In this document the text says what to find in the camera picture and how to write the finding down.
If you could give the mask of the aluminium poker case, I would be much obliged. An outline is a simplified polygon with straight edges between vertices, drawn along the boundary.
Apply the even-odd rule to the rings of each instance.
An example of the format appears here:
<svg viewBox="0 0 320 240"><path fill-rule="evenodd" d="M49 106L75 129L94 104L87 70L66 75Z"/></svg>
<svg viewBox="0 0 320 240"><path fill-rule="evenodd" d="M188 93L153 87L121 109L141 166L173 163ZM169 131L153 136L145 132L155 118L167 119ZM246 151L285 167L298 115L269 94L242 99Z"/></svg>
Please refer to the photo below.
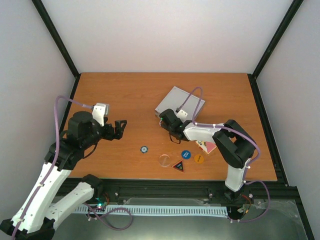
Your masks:
<svg viewBox="0 0 320 240"><path fill-rule="evenodd" d="M155 108L155 116L160 119L163 111L172 109L183 122L186 120L195 122L205 102L201 87L197 86L189 93L174 86Z"/></svg>

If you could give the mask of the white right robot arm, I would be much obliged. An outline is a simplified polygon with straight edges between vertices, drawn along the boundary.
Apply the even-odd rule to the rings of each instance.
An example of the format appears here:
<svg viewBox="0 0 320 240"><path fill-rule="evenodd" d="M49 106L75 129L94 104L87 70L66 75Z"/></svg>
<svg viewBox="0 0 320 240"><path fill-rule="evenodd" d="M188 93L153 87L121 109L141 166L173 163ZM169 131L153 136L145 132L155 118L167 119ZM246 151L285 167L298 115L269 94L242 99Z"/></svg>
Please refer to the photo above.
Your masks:
<svg viewBox="0 0 320 240"><path fill-rule="evenodd" d="M261 154L257 143L233 119L224 124L204 124L192 120L181 120L172 109L166 109L159 115L160 125L178 141L203 141L216 145L228 164L225 186L239 191L245 184L250 162Z"/></svg>

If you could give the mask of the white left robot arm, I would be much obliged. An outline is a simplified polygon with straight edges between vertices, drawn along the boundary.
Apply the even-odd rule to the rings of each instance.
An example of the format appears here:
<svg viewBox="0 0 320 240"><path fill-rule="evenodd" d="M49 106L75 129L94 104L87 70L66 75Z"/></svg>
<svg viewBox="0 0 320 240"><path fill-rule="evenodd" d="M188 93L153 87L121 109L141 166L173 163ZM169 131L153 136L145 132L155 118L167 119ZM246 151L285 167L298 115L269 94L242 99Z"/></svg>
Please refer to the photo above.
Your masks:
<svg viewBox="0 0 320 240"><path fill-rule="evenodd" d="M15 240L50 240L55 230L79 205L103 198L103 181L92 175L80 183L59 202L52 201L77 163L89 157L86 150L96 148L100 140L122 138L126 120L108 123L107 104L97 103L92 111L78 111L68 120L67 130L53 143L46 154L41 173L19 211L4 219L0 229Z"/></svg>

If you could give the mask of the blue white poker chip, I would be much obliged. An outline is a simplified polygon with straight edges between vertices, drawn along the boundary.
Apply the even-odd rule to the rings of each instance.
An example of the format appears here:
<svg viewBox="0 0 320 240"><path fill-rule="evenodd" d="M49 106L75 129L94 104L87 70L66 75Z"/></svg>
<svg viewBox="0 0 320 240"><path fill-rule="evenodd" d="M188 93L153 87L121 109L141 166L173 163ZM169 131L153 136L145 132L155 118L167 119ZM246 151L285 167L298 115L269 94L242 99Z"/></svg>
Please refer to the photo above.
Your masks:
<svg viewBox="0 0 320 240"><path fill-rule="evenodd" d="M148 152L148 147L146 146L146 145L144 145L144 146L142 146L141 148L140 148L140 151L143 153L143 154L145 154L145 153L147 153Z"/></svg>

